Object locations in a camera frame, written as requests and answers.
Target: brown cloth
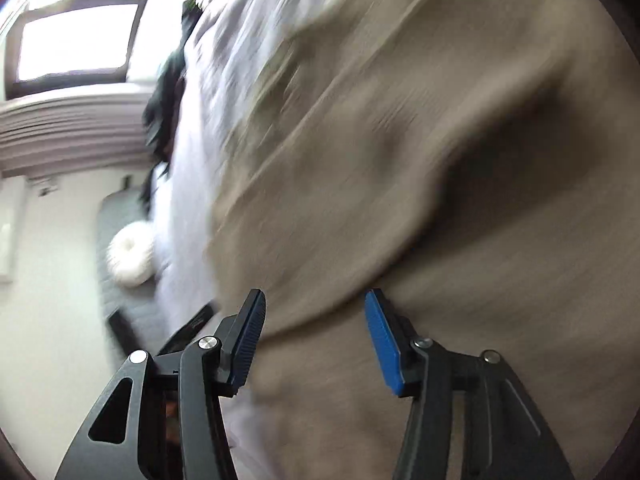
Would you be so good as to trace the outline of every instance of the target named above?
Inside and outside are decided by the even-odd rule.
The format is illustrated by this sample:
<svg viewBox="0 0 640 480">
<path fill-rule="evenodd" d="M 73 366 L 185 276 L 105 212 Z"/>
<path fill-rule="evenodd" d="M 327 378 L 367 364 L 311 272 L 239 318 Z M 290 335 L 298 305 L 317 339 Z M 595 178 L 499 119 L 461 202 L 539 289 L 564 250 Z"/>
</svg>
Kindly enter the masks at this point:
<svg viewBox="0 0 640 480">
<path fill-rule="evenodd" d="M 250 380 L 286 478 L 391 478 L 410 402 L 373 284 L 500 351 L 592 478 L 640 405 L 640 68 L 599 1 L 343 0 L 256 96 L 210 256 L 226 311 L 266 293 Z"/>
</svg>

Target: window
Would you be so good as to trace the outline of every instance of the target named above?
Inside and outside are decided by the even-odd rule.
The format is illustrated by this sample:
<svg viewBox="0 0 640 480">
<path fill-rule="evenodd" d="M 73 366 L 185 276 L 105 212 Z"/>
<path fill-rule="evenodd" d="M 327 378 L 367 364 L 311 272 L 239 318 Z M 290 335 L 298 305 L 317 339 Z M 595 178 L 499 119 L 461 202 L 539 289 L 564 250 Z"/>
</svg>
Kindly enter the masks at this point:
<svg viewBox="0 0 640 480">
<path fill-rule="evenodd" d="M 146 2 L 28 0 L 6 37 L 6 97 L 125 82 Z"/>
</svg>

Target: metal screw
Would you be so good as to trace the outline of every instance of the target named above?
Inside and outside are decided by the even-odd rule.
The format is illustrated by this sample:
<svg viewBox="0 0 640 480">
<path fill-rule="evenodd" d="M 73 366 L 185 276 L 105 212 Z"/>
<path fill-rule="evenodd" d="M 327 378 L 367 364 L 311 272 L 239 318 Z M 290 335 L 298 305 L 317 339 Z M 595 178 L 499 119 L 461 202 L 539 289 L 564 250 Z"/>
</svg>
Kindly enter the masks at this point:
<svg viewBox="0 0 640 480">
<path fill-rule="evenodd" d="M 129 359 L 133 364 L 139 365 L 146 359 L 146 352 L 144 350 L 136 350 L 135 352 L 131 353 Z"/>
<path fill-rule="evenodd" d="M 203 337 L 200 341 L 198 341 L 198 346 L 203 350 L 215 348 L 216 346 L 218 346 L 218 340 L 212 335 L 207 335 Z"/>
<path fill-rule="evenodd" d="M 482 354 L 482 357 L 484 358 L 485 361 L 487 361 L 489 364 L 492 365 L 496 365 L 500 362 L 500 354 L 498 354 L 498 352 L 496 352 L 495 350 L 487 350 Z"/>
<path fill-rule="evenodd" d="M 416 345 L 418 348 L 426 350 L 427 348 L 431 348 L 433 346 L 433 339 L 430 339 L 428 337 L 416 339 L 414 341 L 414 345 Z"/>
</svg>

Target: white donut-shaped cushion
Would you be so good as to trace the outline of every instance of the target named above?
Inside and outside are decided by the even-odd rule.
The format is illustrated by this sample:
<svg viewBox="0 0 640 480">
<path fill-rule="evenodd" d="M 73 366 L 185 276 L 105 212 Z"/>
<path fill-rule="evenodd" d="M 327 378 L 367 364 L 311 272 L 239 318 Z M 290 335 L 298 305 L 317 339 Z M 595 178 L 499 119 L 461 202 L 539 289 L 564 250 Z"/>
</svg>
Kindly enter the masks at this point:
<svg viewBox="0 0 640 480">
<path fill-rule="evenodd" d="M 138 286 L 154 273 L 154 232 L 149 222 L 133 222 L 113 237 L 107 269 L 122 286 Z"/>
</svg>

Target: window frame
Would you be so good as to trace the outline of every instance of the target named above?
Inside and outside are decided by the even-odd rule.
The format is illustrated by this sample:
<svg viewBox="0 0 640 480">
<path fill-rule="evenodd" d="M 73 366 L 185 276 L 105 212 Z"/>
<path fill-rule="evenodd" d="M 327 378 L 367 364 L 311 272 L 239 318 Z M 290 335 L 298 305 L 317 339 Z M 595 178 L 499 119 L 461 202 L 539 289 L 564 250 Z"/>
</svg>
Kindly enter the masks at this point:
<svg viewBox="0 0 640 480">
<path fill-rule="evenodd" d="M 6 100 L 9 101 L 18 97 L 61 88 L 126 82 L 133 45 L 136 41 L 138 27 L 140 26 L 140 19 L 142 18 L 142 13 L 145 11 L 147 1 L 148 0 L 61 0 L 38 9 L 22 10 L 6 35 L 6 47 L 4 53 L 4 92 Z M 136 13 L 131 24 L 129 41 L 127 43 L 126 60 L 122 66 L 117 68 L 74 70 L 66 73 L 47 74 L 39 78 L 29 80 L 18 79 L 22 33 L 27 23 L 62 14 L 64 12 L 69 12 L 71 10 L 132 4 L 137 5 L 138 8 L 136 9 Z"/>
</svg>

